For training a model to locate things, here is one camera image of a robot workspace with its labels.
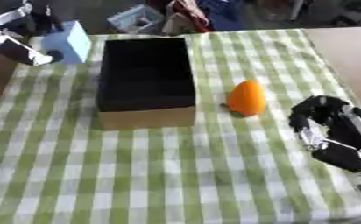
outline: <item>blue object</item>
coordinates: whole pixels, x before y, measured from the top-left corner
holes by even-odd
[[[78,21],[62,23],[64,32],[54,32],[45,36],[41,47],[46,51],[59,51],[63,54],[62,65],[84,63],[92,43]]]
[[[198,6],[216,32],[233,32],[245,29],[242,19],[243,1],[240,0],[198,0]]]

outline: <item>robotic hand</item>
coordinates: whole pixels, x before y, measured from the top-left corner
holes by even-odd
[[[309,120],[328,128],[327,137]],[[356,173],[361,192],[361,108],[336,97],[318,95],[292,107],[289,125],[313,158]]]
[[[20,7],[0,14],[0,53],[11,60],[35,67],[62,60],[60,52],[52,51],[45,55],[12,37],[45,35],[53,30],[53,26],[63,32],[62,25],[48,4],[38,5],[23,0]]]

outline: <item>black box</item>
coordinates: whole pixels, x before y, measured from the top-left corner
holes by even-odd
[[[107,41],[96,102],[105,129],[193,125],[195,86],[185,40]]]

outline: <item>white container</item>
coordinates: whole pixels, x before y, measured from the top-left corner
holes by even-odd
[[[117,30],[130,34],[158,34],[164,16],[155,9],[139,4],[127,11],[107,18]]]

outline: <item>table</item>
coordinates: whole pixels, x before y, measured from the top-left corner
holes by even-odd
[[[304,31],[186,36],[195,126],[102,131],[94,98],[104,40],[126,38],[93,36],[84,65],[13,74],[0,101],[0,223],[361,220],[347,175],[313,160],[287,125],[311,94],[352,98]],[[264,86],[262,115],[220,105],[246,79]]]
[[[361,101],[361,27],[309,29],[306,33]]]

